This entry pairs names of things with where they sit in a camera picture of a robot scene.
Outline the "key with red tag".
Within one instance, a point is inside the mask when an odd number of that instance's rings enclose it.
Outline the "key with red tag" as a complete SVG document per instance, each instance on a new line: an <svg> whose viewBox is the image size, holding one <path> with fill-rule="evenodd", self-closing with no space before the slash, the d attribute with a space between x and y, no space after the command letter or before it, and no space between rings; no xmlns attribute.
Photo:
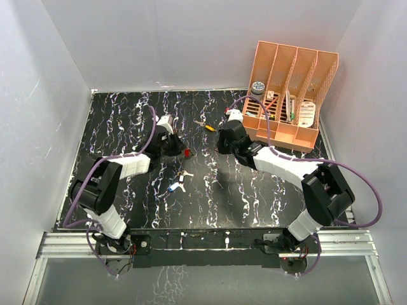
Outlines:
<svg viewBox="0 0 407 305"><path fill-rule="evenodd" d="M190 149L190 148L186 148L184 150L184 157L185 158L191 158L195 155L195 153Z"/></svg>

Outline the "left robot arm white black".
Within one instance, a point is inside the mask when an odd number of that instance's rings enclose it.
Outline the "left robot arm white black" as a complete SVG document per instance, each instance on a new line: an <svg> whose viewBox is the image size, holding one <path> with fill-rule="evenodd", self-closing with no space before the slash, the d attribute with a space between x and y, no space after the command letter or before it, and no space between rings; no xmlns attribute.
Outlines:
<svg viewBox="0 0 407 305"><path fill-rule="evenodd" d="M137 152L102 157L92 154L72 183L69 196L89 216L97 231L92 237L110 251L123 254L130 250L130 229L114 206L121 180L153 170L163 156L178 156L186 145L176 132L158 126Z"/></svg>

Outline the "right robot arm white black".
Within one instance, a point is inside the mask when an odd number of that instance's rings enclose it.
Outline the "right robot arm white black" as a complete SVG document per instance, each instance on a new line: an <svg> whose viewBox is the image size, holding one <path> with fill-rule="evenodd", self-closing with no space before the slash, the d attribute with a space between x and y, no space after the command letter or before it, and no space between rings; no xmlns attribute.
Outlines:
<svg viewBox="0 0 407 305"><path fill-rule="evenodd" d="M238 120L222 125L217 151L232 154L241 165L276 175L302 190L304 211L274 240L262 241L266 247L300 251L309 236L324 226L331 226L355 201L337 165L322 159L300 162L283 153L275 154L260 141L251 140Z"/></svg>

